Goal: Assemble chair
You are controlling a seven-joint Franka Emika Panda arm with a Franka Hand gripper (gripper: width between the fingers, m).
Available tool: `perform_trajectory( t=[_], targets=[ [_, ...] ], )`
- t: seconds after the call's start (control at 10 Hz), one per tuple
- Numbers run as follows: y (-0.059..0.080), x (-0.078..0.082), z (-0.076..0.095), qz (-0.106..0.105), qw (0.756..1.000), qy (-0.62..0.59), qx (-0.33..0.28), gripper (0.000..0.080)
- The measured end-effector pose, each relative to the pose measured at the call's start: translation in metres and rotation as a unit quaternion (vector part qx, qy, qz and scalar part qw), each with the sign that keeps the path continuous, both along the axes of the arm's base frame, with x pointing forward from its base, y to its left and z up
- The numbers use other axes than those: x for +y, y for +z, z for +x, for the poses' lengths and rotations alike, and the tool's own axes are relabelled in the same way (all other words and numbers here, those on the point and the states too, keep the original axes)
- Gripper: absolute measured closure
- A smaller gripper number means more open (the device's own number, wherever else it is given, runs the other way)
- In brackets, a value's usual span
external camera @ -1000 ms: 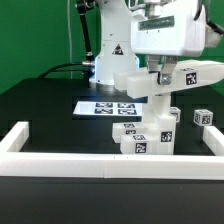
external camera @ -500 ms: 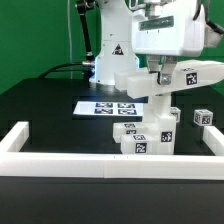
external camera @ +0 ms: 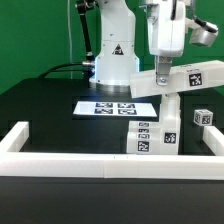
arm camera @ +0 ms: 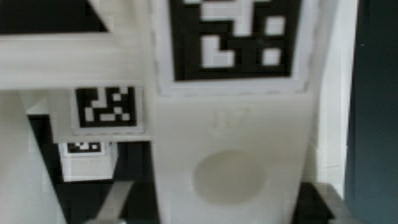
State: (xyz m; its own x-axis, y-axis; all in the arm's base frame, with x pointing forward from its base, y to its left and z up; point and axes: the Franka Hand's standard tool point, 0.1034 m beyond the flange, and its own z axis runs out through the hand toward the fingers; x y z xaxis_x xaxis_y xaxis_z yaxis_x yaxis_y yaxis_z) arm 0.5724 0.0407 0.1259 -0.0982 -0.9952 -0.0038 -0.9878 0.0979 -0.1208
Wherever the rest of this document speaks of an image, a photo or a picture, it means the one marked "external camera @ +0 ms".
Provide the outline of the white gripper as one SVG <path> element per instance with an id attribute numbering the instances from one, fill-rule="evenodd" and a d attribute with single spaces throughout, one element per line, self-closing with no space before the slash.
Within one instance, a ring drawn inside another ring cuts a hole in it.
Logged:
<path id="1" fill-rule="evenodd" d="M 149 52 L 155 57 L 156 83 L 168 84 L 172 67 L 171 57 L 183 54 L 185 41 L 186 8 L 183 1 L 177 1 L 175 19 L 171 19 L 173 0 L 155 0 L 148 9 Z"/>

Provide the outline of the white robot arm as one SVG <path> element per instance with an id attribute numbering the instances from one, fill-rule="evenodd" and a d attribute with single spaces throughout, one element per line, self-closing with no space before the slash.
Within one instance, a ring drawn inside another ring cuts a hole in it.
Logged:
<path id="1" fill-rule="evenodd" d="M 139 70 L 134 52 L 136 19 L 125 0 L 95 0 L 101 13 L 101 50 L 90 82 L 106 89 L 128 88 L 130 75 Z M 190 42 L 210 46 L 218 35 L 215 24 L 195 13 L 195 0 L 141 0 L 146 13 L 149 53 L 155 57 L 156 83 L 168 83 L 172 60 L 184 51 L 185 33 Z"/>

